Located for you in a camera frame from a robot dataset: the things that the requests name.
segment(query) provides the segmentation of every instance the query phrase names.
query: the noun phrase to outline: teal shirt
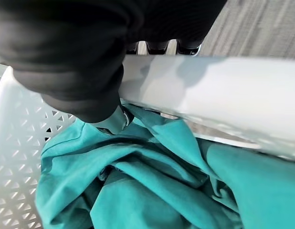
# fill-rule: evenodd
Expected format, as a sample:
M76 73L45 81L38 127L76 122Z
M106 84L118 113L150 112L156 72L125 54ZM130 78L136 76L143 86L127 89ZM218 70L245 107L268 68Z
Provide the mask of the teal shirt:
M46 144L45 229L295 229L295 163L128 108L135 119L119 135L76 120Z

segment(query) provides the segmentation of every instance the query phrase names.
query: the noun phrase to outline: teal garment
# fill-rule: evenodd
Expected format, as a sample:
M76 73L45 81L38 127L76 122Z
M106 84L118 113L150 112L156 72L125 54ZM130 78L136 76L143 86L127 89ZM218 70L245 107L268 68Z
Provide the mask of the teal garment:
M45 229L295 229L295 163L127 107L135 119L119 135L77 120L46 144Z

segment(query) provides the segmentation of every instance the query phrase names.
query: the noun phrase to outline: black fabric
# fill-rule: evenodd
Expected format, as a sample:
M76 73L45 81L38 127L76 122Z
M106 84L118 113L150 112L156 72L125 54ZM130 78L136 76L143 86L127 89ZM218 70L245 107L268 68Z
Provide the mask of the black fabric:
M0 56L51 106L99 122L127 43L204 39L226 0L0 0Z

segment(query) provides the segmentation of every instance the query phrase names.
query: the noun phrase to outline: laundry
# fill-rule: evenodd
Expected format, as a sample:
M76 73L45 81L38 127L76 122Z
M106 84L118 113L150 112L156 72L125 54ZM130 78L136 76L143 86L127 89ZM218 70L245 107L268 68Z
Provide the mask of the laundry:
M44 147L45 229L295 229L295 163L126 107L135 119L119 135L77 119Z

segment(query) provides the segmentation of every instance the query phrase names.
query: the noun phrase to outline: cloth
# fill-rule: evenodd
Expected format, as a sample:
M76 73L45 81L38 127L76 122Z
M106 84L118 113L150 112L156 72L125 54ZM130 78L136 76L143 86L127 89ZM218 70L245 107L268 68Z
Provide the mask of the cloth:
M45 229L295 229L295 163L127 107L135 119L119 135L76 120L46 144Z
M119 104L125 44L202 41L226 0L0 0L0 57L46 103L89 123Z

